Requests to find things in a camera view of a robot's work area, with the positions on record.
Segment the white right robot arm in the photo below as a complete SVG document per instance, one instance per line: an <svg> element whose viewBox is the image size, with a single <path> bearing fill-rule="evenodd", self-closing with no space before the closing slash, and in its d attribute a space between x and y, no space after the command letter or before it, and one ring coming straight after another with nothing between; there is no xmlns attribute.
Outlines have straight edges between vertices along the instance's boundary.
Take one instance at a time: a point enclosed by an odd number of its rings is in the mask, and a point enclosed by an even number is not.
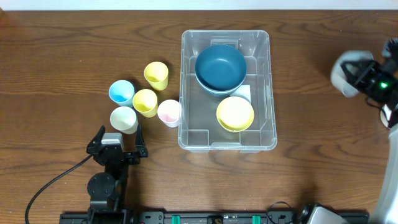
<svg viewBox="0 0 398 224"><path fill-rule="evenodd" d="M369 223L397 223L397 39L386 42L383 63L365 50L349 50L335 62L330 79L345 97L358 93L373 100L389 129L389 157L382 190Z"/></svg>

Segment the white small bowl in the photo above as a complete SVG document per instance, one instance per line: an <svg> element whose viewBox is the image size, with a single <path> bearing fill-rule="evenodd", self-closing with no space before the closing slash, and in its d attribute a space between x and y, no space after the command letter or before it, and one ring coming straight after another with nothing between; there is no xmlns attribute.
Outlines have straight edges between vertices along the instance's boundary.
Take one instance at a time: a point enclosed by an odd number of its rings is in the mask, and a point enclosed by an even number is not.
<svg viewBox="0 0 398 224"><path fill-rule="evenodd" d="M387 129L390 129L390 127L389 127L389 120L390 120L390 118L391 118L391 114L392 114L392 111L388 108L387 105L384 105L384 106L382 107L381 112L380 112L380 119L381 119L382 124L383 124Z"/></svg>

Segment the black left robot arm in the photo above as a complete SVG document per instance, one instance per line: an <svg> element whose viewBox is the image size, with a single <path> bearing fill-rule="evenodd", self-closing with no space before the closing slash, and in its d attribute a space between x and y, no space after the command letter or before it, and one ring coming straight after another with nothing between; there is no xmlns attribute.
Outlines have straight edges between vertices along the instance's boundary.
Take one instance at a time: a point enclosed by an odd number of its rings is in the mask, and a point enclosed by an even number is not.
<svg viewBox="0 0 398 224"><path fill-rule="evenodd" d="M104 167L104 172L95 174L87 185L91 210L115 212L122 208L128 168L140 164L141 158L148 156L140 126L136 131L135 147L134 152L125 152L122 134L107 133L104 126L100 127L95 137L88 143L86 152Z"/></svg>

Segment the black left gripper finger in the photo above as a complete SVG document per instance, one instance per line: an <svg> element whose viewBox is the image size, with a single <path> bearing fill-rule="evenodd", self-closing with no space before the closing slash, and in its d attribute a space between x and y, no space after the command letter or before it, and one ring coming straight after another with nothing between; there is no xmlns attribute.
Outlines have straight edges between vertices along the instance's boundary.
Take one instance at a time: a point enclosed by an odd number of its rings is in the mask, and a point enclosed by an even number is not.
<svg viewBox="0 0 398 224"><path fill-rule="evenodd" d="M148 150L142 135L140 124L137 126L135 147L137 149L139 157L148 157Z"/></svg>
<svg viewBox="0 0 398 224"><path fill-rule="evenodd" d="M99 129L99 131L97 132L97 134L94 136L94 138L88 143L87 147L86 147L86 152L88 154L97 154L101 147L102 147L102 143L101 140L105 134L106 128L104 125L102 125Z"/></svg>

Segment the light blue-grey small bowl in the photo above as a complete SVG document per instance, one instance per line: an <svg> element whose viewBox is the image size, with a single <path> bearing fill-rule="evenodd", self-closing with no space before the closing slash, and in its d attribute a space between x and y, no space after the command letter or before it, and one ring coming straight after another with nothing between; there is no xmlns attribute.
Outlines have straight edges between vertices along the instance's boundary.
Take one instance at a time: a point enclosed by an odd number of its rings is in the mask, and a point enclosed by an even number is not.
<svg viewBox="0 0 398 224"><path fill-rule="evenodd" d="M348 50L338 58L331 69L330 80L333 86L347 98L356 96L359 91L347 82L341 64L344 61L358 61L361 59L373 59L373 54L367 50Z"/></svg>

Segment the dark teal bowl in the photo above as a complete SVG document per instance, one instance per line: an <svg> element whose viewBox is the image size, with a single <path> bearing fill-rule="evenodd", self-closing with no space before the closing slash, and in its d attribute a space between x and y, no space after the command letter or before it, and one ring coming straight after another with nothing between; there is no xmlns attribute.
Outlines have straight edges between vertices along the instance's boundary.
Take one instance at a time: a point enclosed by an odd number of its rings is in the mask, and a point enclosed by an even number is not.
<svg viewBox="0 0 398 224"><path fill-rule="evenodd" d="M212 45L195 62L199 84L213 95L226 96L237 90L247 73L244 55L230 45Z"/></svg>

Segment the yellow small bowl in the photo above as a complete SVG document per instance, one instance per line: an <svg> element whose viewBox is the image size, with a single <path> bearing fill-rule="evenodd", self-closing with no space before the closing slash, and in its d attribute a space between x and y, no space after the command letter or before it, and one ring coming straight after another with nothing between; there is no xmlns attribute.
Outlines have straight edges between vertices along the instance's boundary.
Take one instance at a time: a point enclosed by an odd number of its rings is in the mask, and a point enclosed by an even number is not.
<svg viewBox="0 0 398 224"><path fill-rule="evenodd" d="M238 133L252 125L254 109L244 98L230 96L219 103L216 109L216 118L222 128L232 133Z"/></svg>

